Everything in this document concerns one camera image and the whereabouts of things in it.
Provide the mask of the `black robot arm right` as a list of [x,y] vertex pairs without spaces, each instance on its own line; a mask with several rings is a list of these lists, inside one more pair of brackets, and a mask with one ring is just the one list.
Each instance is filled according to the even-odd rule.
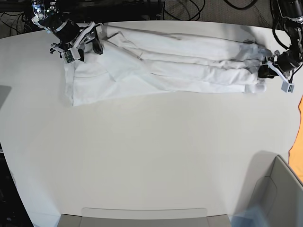
[[59,52],[66,64],[74,61],[84,61],[84,50],[87,44],[92,44],[94,53],[103,54],[97,27],[99,24],[90,22],[82,27],[70,20],[57,7],[55,0],[32,0],[32,22],[39,28],[55,35],[60,42],[51,44],[50,53]]

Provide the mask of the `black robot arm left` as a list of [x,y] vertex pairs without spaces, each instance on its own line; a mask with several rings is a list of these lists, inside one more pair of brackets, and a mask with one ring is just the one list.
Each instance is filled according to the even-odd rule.
[[[271,0],[270,10],[273,20],[272,34],[276,42],[285,50],[275,51],[267,57],[258,70],[261,79],[272,79],[278,73],[269,67],[269,63],[277,68],[278,72],[292,82],[298,70],[303,67],[303,2],[301,0]],[[290,44],[283,44],[276,34],[282,30],[290,38]]]

